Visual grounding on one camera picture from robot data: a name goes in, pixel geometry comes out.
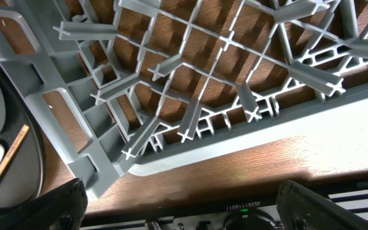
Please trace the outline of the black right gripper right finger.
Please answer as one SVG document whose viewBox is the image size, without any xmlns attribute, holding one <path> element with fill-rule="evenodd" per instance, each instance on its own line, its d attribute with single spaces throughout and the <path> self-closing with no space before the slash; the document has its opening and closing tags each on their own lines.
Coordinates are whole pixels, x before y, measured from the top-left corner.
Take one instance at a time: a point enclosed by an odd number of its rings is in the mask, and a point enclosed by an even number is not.
<svg viewBox="0 0 368 230">
<path fill-rule="evenodd" d="M 368 181 L 306 188 L 282 182 L 276 200 L 285 229 L 368 229 Z"/>
</svg>

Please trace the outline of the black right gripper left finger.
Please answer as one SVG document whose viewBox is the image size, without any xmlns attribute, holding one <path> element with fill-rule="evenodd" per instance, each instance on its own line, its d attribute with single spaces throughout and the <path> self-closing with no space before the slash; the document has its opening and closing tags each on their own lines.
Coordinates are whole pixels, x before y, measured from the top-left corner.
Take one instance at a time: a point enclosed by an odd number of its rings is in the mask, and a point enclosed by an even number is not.
<svg viewBox="0 0 368 230">
<path fill-rule="evenodd" d="M 75 178 L 0 217 L 0 230 L 79 229 L 87 205 L 85 186 Z"/>
</svg>

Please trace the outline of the wooden chopstick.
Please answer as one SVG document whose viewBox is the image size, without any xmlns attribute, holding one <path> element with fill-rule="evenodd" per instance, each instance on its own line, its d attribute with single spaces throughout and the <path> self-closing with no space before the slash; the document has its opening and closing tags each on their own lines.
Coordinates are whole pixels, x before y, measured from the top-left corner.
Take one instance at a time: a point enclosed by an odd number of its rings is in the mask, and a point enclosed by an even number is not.
<svg viewBox="0 0 368 230">
<path fill-rule="evenodd" d="M 10 160 L 11 160 L 12 156 L 14 156 L 15 152 L 17 151 L 17 149 L 21 145 L 21 143 L 24 140 L 24 138 L 25 138 L 28 131 L 29 131 L 29 126 L 24 125 L 21 128 L 18 136 L 15 138 L 13 144 L 10 146 L 10 149 L 8 150 L 8 152 L 4 153 L 4 157 L 3 157 L 3 159 L 0 163 L 0 176 L 2 175 L 4 170 L 6 169 L 7 165 L 10 163 Z"/>
</svg>

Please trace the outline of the round black serving tray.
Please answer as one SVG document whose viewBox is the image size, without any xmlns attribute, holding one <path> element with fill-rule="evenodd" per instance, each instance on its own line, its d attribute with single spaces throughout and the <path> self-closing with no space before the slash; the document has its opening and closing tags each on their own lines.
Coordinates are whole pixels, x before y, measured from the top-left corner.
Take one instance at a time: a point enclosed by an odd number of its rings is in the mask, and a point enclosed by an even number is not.
<svg viewBox="0 0 368 230">
<path fill-rule="evenodd" d="M 1 217 L 40 195 L 45 176 L 45 150 L 39 126 L 1 67 L 0 87 L 6 106 L 0 143 L 8 150 L 22 126 L 29 126 L 20 148 L 0 177 Z"/>
</svg>

